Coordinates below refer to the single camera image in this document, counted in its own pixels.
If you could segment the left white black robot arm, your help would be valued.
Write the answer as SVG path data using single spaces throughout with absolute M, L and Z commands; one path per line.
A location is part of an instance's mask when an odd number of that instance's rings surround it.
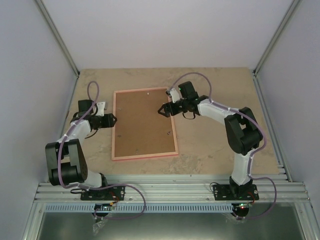
M 48 178 L 53 186 L 83 186 L 92 188 L 92 194 L 99 200 L 108 197 L 110 188 L 105 176 L 88 170 L 82 149 L 84 140 L 93 136 L 92 131 L 115 126 L 117 118 L 112 113 L 106 114 L 106 109 L 104 101 L 79 100 L 67 132 L 45 146 Z

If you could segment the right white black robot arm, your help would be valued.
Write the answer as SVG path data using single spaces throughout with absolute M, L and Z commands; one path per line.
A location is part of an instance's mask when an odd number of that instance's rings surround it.
M 250 178 L 254 151 L 263 140 L 256 119 L 250 108 L 234 109 L 210 101 L 206 95 L 199 96 L 190 81 L 167 90 L 171 99 L 164 103 L 158 113 L 167 118 L 178 114 L 192 113 L 213 119 L 225 126 L 227 142 L 234 152 L 233 171 L 228 184 L 211 183 L 210 188 L 217 201 L 259 199 L 257 186 Z

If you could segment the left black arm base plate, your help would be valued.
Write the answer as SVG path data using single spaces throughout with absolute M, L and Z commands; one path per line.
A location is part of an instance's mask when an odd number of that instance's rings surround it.
M 124 186 L 114 186 L 104 190 L 85 190 L 81 192 L 82 201 L 122 201 L 125 197 Z

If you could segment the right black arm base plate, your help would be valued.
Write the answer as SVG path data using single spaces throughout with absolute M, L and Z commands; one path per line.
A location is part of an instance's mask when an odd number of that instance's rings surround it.
M 255 184 L 235 188 L 229 184 L 212 184 L 210 189 L 216 201 L 255 201 L 260 199 Z

